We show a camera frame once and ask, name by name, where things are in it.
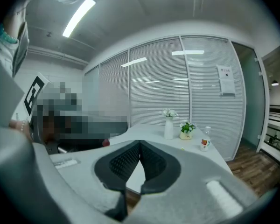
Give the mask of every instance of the green bracelet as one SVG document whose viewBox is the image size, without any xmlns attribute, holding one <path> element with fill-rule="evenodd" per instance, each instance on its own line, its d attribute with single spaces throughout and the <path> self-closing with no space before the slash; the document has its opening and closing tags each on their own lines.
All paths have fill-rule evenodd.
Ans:
<svg viewBox="0 0 280 224">
<path fill-rule="evenodd" d="M 9 34 L 6 33 L 6 31 L 4 31 L 3 25 L 0 24 L 0 38 L 7 41 L 10 44 L 16 44 L 18 43 L 18 39 L 13 38 L 12 36 L 10 36 Z"/>
</svg>

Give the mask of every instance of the door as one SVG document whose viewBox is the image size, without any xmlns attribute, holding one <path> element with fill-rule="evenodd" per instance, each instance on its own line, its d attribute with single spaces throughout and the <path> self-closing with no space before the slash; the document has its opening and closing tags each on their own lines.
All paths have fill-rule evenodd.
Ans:
<svg viewBox="0 0 280 224">
<path fill-rule="evenodd" d="M 246 117 L 242 142 L 257 148 L 265 118 L 265 88 L 253 49 L 233 43 L 242 67 L 246 89 Z"/>
</svg>

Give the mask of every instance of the notice on glass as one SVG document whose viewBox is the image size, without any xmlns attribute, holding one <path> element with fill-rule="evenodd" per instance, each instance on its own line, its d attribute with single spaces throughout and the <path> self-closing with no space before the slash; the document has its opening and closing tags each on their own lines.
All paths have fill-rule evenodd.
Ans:
<svg viewBox="0 0 280 224">
<path fill-rule="evenodd" d="M 235 94 L 235 85 L 231 66 L 217 65 L 217 68 L 222 95 Z"/>
</svg>

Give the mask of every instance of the bracelet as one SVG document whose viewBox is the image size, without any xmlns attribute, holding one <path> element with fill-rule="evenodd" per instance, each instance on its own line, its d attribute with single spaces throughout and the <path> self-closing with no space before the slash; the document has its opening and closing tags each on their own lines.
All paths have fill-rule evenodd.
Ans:
<svg viewBox="0 0 280 224">
<path fill-rule="evenodd" d="M 7 41 L 10 44 L 16 44 L 19 41 L 18 39 L 7 34 L 6 31 L 4 31 L 2 24 L 0 24 L 0 38 L 2 38 L 3 40 Z"/>
<path fill-rule="evenodd" d="M 22 133 L 24 132 L 24 126 L 25 126 L 25 124 L 26 124 L 26 121 L 25 121 L 25 120 L 22 121 L 22 126 L 21 126 L 21 132 L 22 132 Z"/>
</svg>

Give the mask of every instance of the yellow flower pot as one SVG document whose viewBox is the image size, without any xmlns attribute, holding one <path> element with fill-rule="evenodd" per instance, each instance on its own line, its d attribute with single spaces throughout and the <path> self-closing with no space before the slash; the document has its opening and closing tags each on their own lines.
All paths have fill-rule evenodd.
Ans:
<svg viewBox="0 0 280 224">
<path fill-rule="evenodd" d="M 182 140 L 190 140 L 190 139 L 193 137 L 193 133 L 192 133 L 192 132 L 188 132 L 188 133 L 181 132 L 181 133 L 179 134 L 179 137 L 180 137 Z"/>
</svg>

